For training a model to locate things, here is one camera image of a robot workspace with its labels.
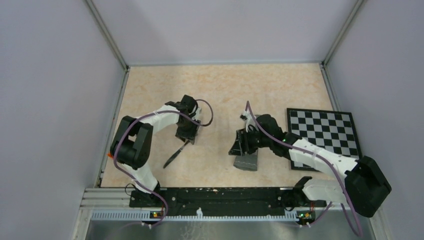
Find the grey cloth napkin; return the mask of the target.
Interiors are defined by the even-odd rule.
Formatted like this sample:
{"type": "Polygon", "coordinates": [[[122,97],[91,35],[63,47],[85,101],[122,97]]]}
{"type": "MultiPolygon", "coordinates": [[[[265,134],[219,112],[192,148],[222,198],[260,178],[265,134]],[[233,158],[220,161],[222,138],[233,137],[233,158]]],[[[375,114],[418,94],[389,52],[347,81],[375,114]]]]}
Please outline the grey cloth napkin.
{"type": "MultiPolygon", "coordinates": [[[[244,126],[241,130],[246,130],[247,132],[257,132],[258,128],[255,124],[255,126],[244,126]]],[[[235,156],[233,166],[239,170],[256,172],[258,170],[258,150],[253,154],[235,156]]]]}

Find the silver table knife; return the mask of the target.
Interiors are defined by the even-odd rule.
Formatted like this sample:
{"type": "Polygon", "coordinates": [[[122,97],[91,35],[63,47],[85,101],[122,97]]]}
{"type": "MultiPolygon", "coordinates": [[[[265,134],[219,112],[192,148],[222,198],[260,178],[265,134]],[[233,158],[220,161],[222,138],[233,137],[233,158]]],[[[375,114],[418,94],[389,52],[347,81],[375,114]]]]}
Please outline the silver table knife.
{"type": "Polygon", "coordinates": [[[175,153],[171,155],[171,157],[165,162],[162,168],[165,169],[169,164],[171,164],[178,157],[178,155],[183,151],[185,146],[187,146],[190,143],[191,142],[187,140],[175,153]]]}

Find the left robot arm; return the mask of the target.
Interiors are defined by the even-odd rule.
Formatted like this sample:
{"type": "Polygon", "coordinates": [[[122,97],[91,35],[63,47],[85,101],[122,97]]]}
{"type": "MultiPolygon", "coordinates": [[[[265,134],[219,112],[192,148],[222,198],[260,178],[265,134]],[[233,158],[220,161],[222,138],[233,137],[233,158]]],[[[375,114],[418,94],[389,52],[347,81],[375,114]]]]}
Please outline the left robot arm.
{"type": "Polygon", "coordinates": [[[175,136],[184,143],[194,144],[201,126],[200,113],[198,102],[184,95],[181,101],[169,101],[144,116],[121,119],[109,153],[114,166],[135,182],[135,188],[142,192],[141,200],[147,206],[156,206],[161,198],[159,191],[155,190],[159,182],[148,165],[153,135],[176,125],[175,136]]]}

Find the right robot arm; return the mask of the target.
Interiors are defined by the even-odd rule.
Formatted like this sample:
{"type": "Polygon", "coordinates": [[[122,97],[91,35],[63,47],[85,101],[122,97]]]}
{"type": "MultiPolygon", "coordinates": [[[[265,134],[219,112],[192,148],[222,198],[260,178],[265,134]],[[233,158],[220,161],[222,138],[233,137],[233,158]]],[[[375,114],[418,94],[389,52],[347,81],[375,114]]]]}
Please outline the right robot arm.
{"type": "Polygon", "coordinates": [[[392,191],[378,163],[371,157],[347,157],[319,147],[295,133],[283,131],[269,114],[240,115],[244,127],[236,131],[231,156],[247,156],[267,148],[276,156],[301,163],[334,177],[334,180],[304,177],[293,200],[299,206],[311,201],[328,201],[353,206],[363,217],[375,215],[392,191]]]}

